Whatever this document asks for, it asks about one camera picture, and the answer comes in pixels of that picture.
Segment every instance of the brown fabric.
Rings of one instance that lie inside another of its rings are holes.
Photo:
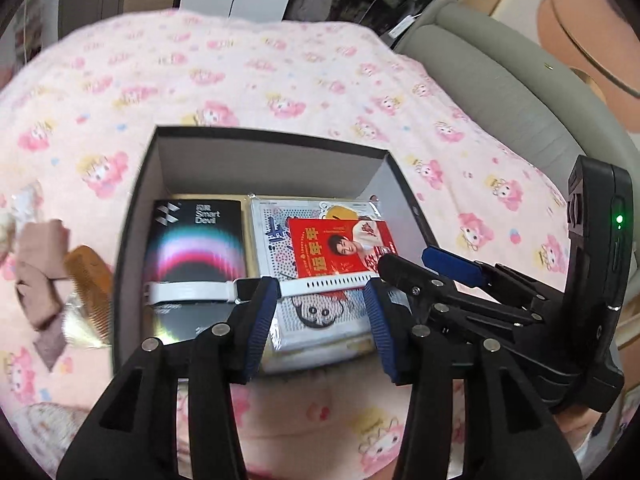
[[[50,280],[67,277],[64,259],[69,250],[69,231],[61,220],[28,223],[18,239],[17,261],[40,270]]]
[[[62,314],[59,314],[49,323],[46,329],[40,332],[40,335],[33,343],[36,352],[38,352],[49,372],[62,355],[62,352],[65,351],[66,341],[62,333],[62,321]]]
[[[36,330],[40,330],[62,310],[62,304],[51,282],[35,267],[17,262],[15,275],[15,290],[24,315]]]

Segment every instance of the blue gripper pad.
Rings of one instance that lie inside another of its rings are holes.
[[[267,342],[279,297],[278,282],[277,280],[271,280],[255,317],[255,323],[247,342],[246,357],[244,359],[244,376],[247,380],[254,377],[260,367],[264,345]]]
[[[371,332],[378,348],[378,354],[382,361],[382,368],[391,378],[392,382],[397,382],[399,378],[396,367],[396,348],[391,337],[391,330],[386,323],[385,313],[382,310],[380,299],[371,281],[367,283],[363,291],[364,303],[367,307],[367,315],[371,323]]]
[[[427,247],[422,252],[422,263],[428,269],[470,288],[487,284],[487,279],[478,264],[437,247]]]

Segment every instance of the metal bolt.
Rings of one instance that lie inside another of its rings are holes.
[[[489,352],[497,352],[500,349],[500,342],[495,339],[485,339],[482,346]]]
[[[231,332],[231,327],[226,323],[218,323],[213,326],[211,331],[213,332],[213,335],[223,336]]]
[[[425,325],[414,325],[411,332],[418,337],[427,337],[431,333],[431,329]]]
[[[142,349],[145,352],[153,352],[159,346],[160,346],[160,343],[158,342],[158,339],[156,339],[155,337],[150,337],[149,339],[145,339],[142,342]]]

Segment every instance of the pink bedsheet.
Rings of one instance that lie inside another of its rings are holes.
[[[553,184],[474,124],[421,65],[346,23],[252,25],[167,11],[76,32],[0,94],[0,206],[39,181],[44,218],[62,219],[72,247],[87,244],[113,264],[154,126],[176,123],[388,149],[444,248],[564,287],[564,201]],[[12,262],[0,272],[0,406],[53,475],[110,380],[110,351],[68,346],[47,371]],[[248,467],[274,478],[370,476],[398,454],[409,392],[375,357],[234,388]],[[457,396],[452,471],[463,428]]]

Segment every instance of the box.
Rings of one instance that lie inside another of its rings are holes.
[[[398,253],[420,264],[435,238],[391,154],[369,146],[241,128],[162,126],[140,168],[114,275],[114,371],[145,338],[143,265],[155,200],[177,194],[368,200],[375,195]]]

